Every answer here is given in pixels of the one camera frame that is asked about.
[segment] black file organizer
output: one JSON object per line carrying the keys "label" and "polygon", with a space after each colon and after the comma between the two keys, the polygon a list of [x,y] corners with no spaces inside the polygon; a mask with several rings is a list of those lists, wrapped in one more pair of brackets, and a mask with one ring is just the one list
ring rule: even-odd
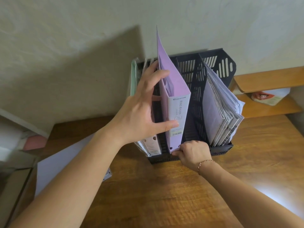
{"label": "black file organizer", "polygon": [[[236,64],[223,49],[170,56],[170,59],[179,70],[191,91],[182,143],[185,141],[199,140],[206,142],[210,147],[202,107],[203,93],[207,81],[207,72],[202,59],[219,75],[227,87],[235,74]],[[138,64],[138,66],[139,69],[142,69],[143,63]],[[154,95],[160,95],[158,84],[154,88]],[[161,103],[155,101],[152,103],[152,107],[155,122],[162,122]],[[155,164],[179,160],[177,156],[169,153],[165,133],[159,134],[158,139],[161,144],[162,154],[148,157],[150,163]],[[232,147],[232,143],[224,146],[210,147],[210,152],[212,156],[221,155],[227,153]]]}

